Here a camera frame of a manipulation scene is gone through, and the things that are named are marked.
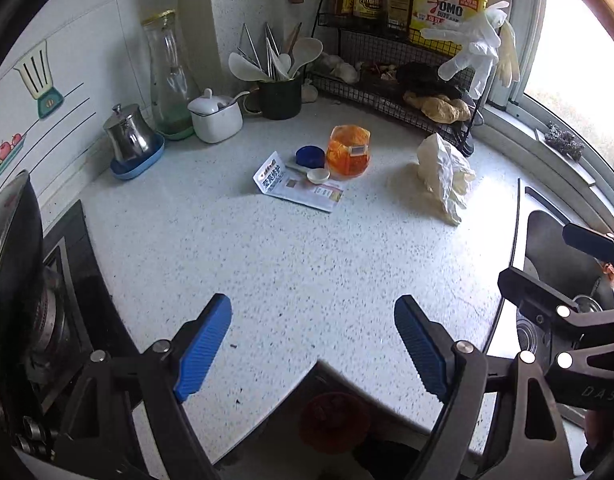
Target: speckled white countertop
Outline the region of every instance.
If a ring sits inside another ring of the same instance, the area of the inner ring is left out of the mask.
[[[252,176],[274,151],[325,147],[337,124],[372,132],[367,172],[331,214],[262,195]],[[114,304],[139,350],[171,338],[215,292],[233,320],[185,409],[215,462],[282,401],[317,359],[426,428],[440,410],[393,322],[413,295],[454,338],[482,347],[516,227],[514,163],[476,142],[477,180],[458,227],[440,220],[410,162],[423,135],[330,100],[292,120],[245,118],[235,137],[167,145],[130,182],[109,171],[81,193]],[[482,445],[485,428],[475,442]]]

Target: orange plastic jar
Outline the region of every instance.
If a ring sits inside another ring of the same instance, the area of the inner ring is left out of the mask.
[[[329,170],[340,176],[358,176],[369,166],[370,132],[360,126],[336,126],[327,146]]]

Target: glass jar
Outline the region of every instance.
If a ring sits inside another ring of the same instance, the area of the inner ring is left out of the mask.
[[[369,166],[370,132],[360,126],[336,126],[327,146],[327,165],[331,173],[350,177],[362,174]]]
[[[142,22],[150,51],[150,97],[156,129],[171,140],[194,133],[187,104],[200,95],[180,55],[176,12],[166,10]]]

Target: window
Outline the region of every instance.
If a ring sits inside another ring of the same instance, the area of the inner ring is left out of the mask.
[[[567,123],[614,171],[614,42],[582,0],[547,0],[524,93]]]
[[[513,0],[509,20],[520,82],[495,82],[488,102],[532,130],[551,122],[576,134],[580,164],[614,206],[614,41],[583,0]]]

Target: blue tray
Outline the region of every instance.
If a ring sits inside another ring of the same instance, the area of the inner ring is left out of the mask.
[[[132,166],[121,164],[115,158],[112,158],[110,162],[111,173],[119,180],[132,180],[133,178],[136,178],[138,175],[143,173],[143,171],[153,166],[156,161],[161,158],[162,152],[165,149],[164,137],[160,134],[156,134],[156,136],[158,138],[158,147],[153,153],[153,155],[150,155],[142,161],[134,163]]]

